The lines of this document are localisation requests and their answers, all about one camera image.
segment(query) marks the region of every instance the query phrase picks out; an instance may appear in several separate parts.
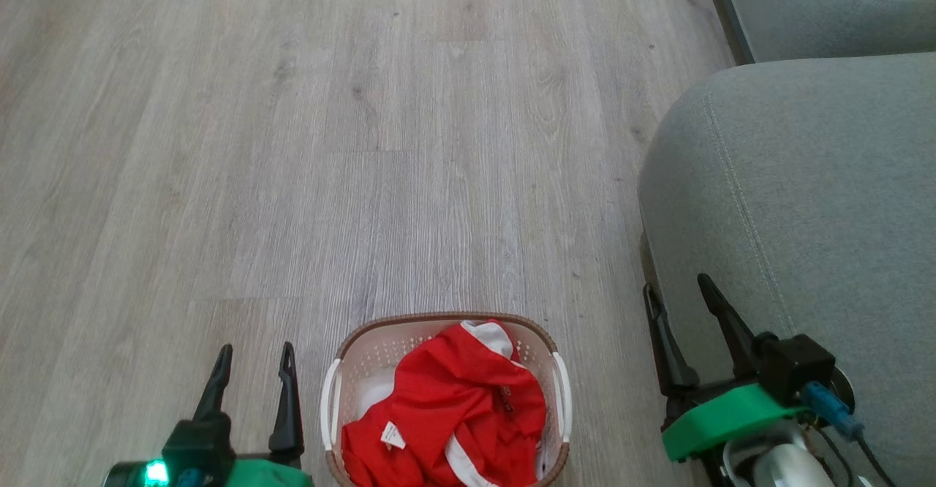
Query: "plastic basket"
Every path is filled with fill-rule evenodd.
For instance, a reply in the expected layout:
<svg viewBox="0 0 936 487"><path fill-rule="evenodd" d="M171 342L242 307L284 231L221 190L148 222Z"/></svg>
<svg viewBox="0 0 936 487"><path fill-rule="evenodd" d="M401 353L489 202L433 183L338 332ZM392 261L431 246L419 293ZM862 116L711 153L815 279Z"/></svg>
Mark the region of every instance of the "plastic basket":
<svg viewBox="0 0 936 487"><path fill-rule="evenodd" d="M328 367L319 401L319 421L325 460L341 487L357 487L344 472L341 427L361 416L361 394L366 383L381 371L391 371L400 360L436 333L462 320L496 318L514 340L522 364L543 389L547 404L546 427L536 456L534 487L551 485L569 456L572 434L572 388L568 371L555 343L538 324L511 314L411 314L365 324L348 335Z"/></svg>

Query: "basket handle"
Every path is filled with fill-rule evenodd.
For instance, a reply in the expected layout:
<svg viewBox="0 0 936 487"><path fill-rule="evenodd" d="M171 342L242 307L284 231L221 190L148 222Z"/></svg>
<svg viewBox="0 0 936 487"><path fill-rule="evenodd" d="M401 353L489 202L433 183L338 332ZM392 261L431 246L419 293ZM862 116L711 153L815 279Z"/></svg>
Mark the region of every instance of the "basket handle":
<svg viewBox="0 0 936 487"><path fill-rule="evenodd" d="M325 446L325 452L331 450L331 443L335 440L335 428L331 426L331 414L336 412L337 404L332 406L332 399L335 395L332 393L335 381L341 378L341 360L337 358L331 361L328 367L328 373L325 373L325 382L322 383L322 397L318 400L318 425L322 429L322 445Z"/></svg>
<svg viewBox="0 0 936 487"><path fill-rule="evenodd" d="M565 361L558 352L552 353L559 374L559 384L562 386L562 404L559 409L562 413L562 442L568 443L572 437L572 384L569 382L569 371L565 369Z"/></svg>

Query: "red clothing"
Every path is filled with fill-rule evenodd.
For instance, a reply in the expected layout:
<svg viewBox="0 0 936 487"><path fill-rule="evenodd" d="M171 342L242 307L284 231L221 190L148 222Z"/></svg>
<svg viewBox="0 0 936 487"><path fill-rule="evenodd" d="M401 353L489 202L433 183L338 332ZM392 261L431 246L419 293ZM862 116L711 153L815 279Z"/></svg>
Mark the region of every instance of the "red clothing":
<svg viewBox="0 0 936 487"><path fill-rule="evenodd" d="M496 321L462 323L402 358L394 389L341 430L360 487L527 487L546 401ZM405 448L381 441L396 425Z"/></svg>

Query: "gray fabric upholstery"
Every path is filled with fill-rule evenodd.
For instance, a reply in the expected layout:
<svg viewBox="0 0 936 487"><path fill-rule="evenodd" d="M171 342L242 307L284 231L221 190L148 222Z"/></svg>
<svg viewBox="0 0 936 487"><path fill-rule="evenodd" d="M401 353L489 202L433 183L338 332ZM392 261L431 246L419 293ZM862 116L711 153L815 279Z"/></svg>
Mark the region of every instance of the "gray fabric upholstery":
<svg viewBox="0 0 936 487"><path fill-rule="evenodd" d="M731 363L700 271L756 333L808 333L836 354L880 460L900 485L932 485L936 53L716 74L666 115L639 194L676 340L703 380Z"/></svg>
<svg viewBox="0 0 936 487"><path fill-rule="evenodd" d="M936 50L936 0L731 0L755 61Z"/></svg>

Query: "white label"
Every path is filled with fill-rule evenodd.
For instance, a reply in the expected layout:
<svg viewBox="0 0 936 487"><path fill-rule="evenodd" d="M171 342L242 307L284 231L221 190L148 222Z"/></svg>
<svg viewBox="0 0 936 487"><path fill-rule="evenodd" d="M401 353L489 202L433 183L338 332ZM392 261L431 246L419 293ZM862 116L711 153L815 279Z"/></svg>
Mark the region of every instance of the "white label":
<svg viewBox="0 0 936 487"><path fill-rule="evenodd" d="M404 437L400 436L400 429L392 423L392 421L387 422L387 426L384 427L384 434L380 435L380 440L385 444L392 445L396 448L406 448L407 443L404 441Z"/></svg>

